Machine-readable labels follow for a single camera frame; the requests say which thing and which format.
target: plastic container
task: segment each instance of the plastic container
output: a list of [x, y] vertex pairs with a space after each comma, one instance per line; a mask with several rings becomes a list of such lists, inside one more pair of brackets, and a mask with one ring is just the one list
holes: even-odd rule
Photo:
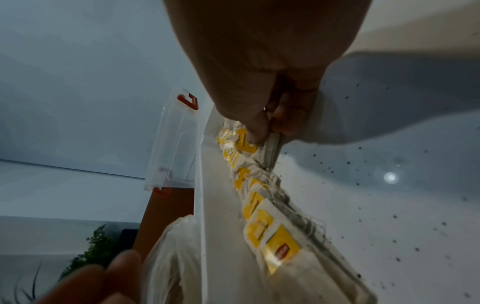
[[173, 91], [163, 108], [145, 179], [145, 190], [195, 188], [198, 101], [186, 90]]
[[[279, 152], [282, 187], [379, 303], [480, 297], [479, 78], [475, 60], [343, 58]], [[221, 120], [214, 108], [197, 164], [203, 303], [268, 303], [215, 140]]]

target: person's right hand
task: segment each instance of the person's right hand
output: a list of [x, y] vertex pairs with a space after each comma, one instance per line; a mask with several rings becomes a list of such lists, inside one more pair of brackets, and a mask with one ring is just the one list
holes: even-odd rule
[[249, 130], [293, 135], [327, 66], [350, 46], [371, 0], [164, 0], [218, 111]]

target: green plant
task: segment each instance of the green plant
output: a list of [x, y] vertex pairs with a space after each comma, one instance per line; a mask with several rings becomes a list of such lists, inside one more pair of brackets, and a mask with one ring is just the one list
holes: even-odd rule
[[113, 259], [112, 251], [117, 242], [111, 237], [105, 236], [104, 227], [105, 225], [100, 226], [93, 232], [92, 237], [86, 239], [89, 241], [90, 247], [71, 260], [71, 264], [61, 273], [59, 281], [85, 265], [99, 264], [104, 268], [108, 267]]
[[[23, 295], [29, 300], [29, 303], [33, 303], [33, 301], [36, 300], [35, 296], [35, 285], [37, 283], [37, 276], [40, 271], [40, 267], [42, 265], [42, 261], [40, 261], [40, 264], [38, 264], [38, 268], [36, 269], [35, 277], [33, 278], [33, 283], [31, 284], [31, 294], [25, 291], [25, 289], [20, 288], [20, 291], [23, 293]], [[19, 301], [19, 282], [20, 282], [21, 277], [16, 280], [15, 287], [13, 289], [13, 298], [15, 299], [15, 304], [21, 304]], [[11, 301], [5, 299], [3, 296], [1, 297], [1, 304], [13, 304]]]

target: clear plastic box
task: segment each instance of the clear plastic box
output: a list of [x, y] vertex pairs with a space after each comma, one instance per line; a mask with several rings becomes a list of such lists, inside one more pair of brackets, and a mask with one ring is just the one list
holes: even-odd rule
[[160, 124], [145, 179], [145, 190], [195, 188], [198, 101], [186, 90], [173, 91]]

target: red logo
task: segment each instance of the red logo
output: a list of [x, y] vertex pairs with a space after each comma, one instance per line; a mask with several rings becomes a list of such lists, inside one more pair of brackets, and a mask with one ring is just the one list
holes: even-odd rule
[[281, 261], [287, 256], [289, 251], [290, 251], [289, 246], [287, 244], [283, 244], [276, 250], [275, 257]]

